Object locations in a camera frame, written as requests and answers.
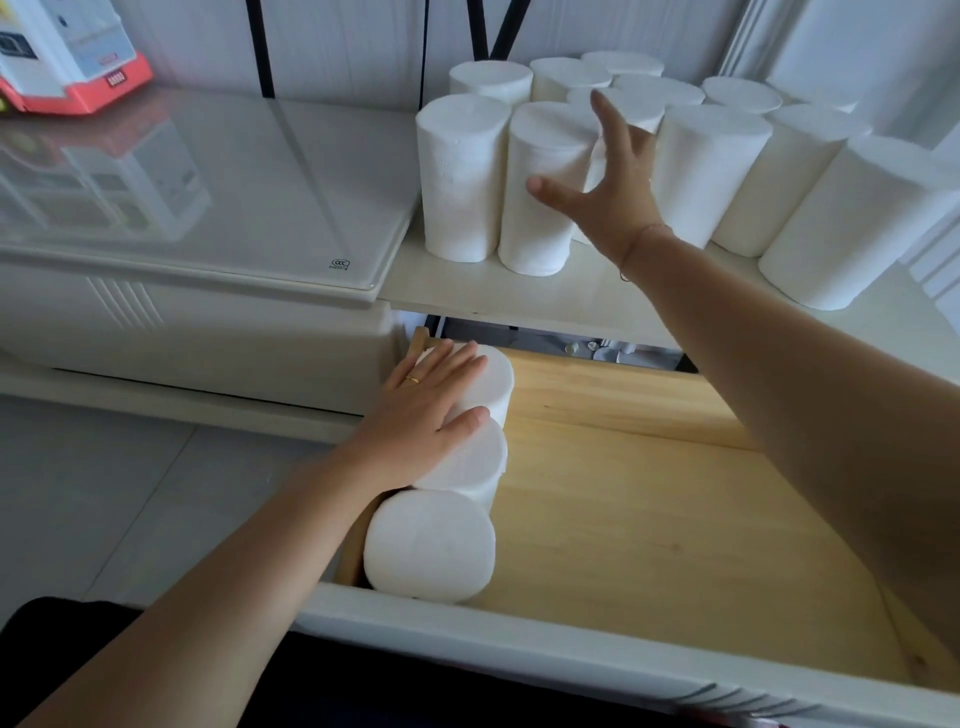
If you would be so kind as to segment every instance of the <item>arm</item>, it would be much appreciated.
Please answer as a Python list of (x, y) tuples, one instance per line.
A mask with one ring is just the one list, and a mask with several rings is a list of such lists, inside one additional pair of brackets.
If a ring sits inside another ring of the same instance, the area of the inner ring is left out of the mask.
[[(488, 417), (444, 416), (486, 364), (444, 342), (404, 359), (380, 403), (54, 692), (22, 726), (232, 726), (356, 517), (430, 471)], [(406, 377), (420, 380), (414, 384)]]
[(960, 388), (729, 273), (662, 223), (653, 137), (600, 94), (607, 177), (532, 178), (651, 300), (777, 469), (960, 656)]

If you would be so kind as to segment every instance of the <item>tile floor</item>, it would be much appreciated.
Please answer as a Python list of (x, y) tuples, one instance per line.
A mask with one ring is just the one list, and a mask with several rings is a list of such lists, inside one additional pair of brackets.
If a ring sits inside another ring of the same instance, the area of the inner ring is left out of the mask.
[(326, 449), (0, 397), (0, 624), (42, 595), (150, 603)]

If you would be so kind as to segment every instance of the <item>forearm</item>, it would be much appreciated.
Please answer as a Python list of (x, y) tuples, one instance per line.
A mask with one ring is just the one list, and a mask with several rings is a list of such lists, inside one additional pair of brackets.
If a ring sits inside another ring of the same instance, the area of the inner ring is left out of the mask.
[(648, 242), (627, 277), (777, 468), (960, 651), (960, 389)]
[(336, 456), (301, 469), (24, 725), (235, 725), (375, 492)]

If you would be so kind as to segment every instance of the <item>toilet paper roll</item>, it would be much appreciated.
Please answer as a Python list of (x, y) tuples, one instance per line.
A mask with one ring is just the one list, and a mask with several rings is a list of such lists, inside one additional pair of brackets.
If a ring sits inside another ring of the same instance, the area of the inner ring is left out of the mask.
[(571, 88), (603, 88), (613, 81), (602, 66), (579, 59), (536, 59), (530, 68), (534, 72), (533, 101), (566, 101)]
[(507, 187), (497, 251), (510, 270), (525, 276), (552, 276), (564, 267), (573, 223), (537, 202), (526, 190), (527, 178), (544, 175), (583, 189), (598, 137), (596, 116), (587, 116), (571, 104), (543, 101), (517, 108), (510, 122)]
[(777, 109), (766, 119), (773, 136), (712, 236), (747, 257), (770, 247), (846, 140), (870, 133), (870, 125), (844, 111), (810, 104)]
[[(590, 105), (590, 94), (592, 88), (574, 88), (566, 95), (566, 102), (574, 107), (583, 110), (584, 114), (593, 114), (593, 107)], [(627, 93), (620, 88), (601, 88), (600, 93), (606, 96), (613, 107), (620, 112), (620, 115), (628, 124), (633, 127), (645, 129), (650, 133), (657, 133), (660, 127), (660, 121), (665, 111), (663, 103), (657, 99), (635, 96)], [(587, 171), (587, 182), (584, 184), (584, 191), (590, 192), (597, 184), (603, 180), (607, 173), (607, 145), (603, 139), (598, 139), (593, 147), (593, 153), (590, 155), (590, 168)], [(580, 230), (574, 226), (574, 240), (589, 244), (589, 240)]]
[(490, 583), (495, 551), (490, 516), (469, 498), (404, 491), (373, 514), (364, 572), (379, 592), (454, 603)]
[(634, 51), (590, 51), (581, 56), (580, 60), (602, 66), (614, 77), (632, 73), (663, 75), (663, 61)]
[(530, 101), (534, 72), (512, 61), (467, 61), (450, 69), (450, 93), (476, 93), (515, 107)]
[(766, 83), (780, 95), (785, 104), (812, 104), (815, 107), (849, 113), (856, 109), (859, 101), (849, 94), (823, 85), (806, 85), (773, 77), (768, 78)]
[(783, 99), (770, 86), (733, 76), (711, 76), (701, 88), (707, 101), (749, 113), (768, 113), (783, 106)]
[(498, 99), (457, 94), (417, 114), (427, 252), (476, 263), (496, 250), (511, 111)]
[[(466, 344), (454, 344), (453, 350), (458, 352), (464, 346)], [(417, 361), (422, 361), (432, 351), (432, 347), (427, 349)], [(446, 420), (449, 422), (473, 407), (483, 406), (490, 410), (490, 418), (503, 427), (507, 422), (510, 396), (514, 392), (514, 365), (500, 349), (486, 344), (477, 345), (477, 356), (486, 356), (487, 366), (453, 405)]]
[(652, 178), (663, 222), (690, 245), (705, 248), (772, 133), (769, 123), (739, 109), (667, 109)]
[(759, 262), (811, 308), (845, 308), (960, 203), (960, 169), (887, 136), (847, 142)]
[(480, 429), (419, 478), (414, 488), (451, 491), (479, 503), (490, 513), (500, 476), (507, 470), (507, 438), (490, 418)]
[(617, 76), (616, 81), (613, 82), (613, 87), (634, 96), (654, 99), (663, 103), (667, 108), (696, 106), (703, 104), (706, 98), (702, 88), (675, 79), (664, 79), (660, 76), (644, 76), (642, 74)]

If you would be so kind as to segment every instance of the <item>person's left hand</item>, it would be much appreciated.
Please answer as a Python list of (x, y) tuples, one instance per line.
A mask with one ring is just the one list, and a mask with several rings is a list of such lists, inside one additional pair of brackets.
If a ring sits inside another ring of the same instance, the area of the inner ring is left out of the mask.
[(444, 425), (487, 365), (487, 357), (476, 353), (476, 342), (454, 352), (444, 339), (420, 363), (415, 355), (405, 358), (371, 413), (332, 456), (360, 468), (376, 492), (404, 488), (429, 473), (490, 416), (486, 407), (473, 407)]

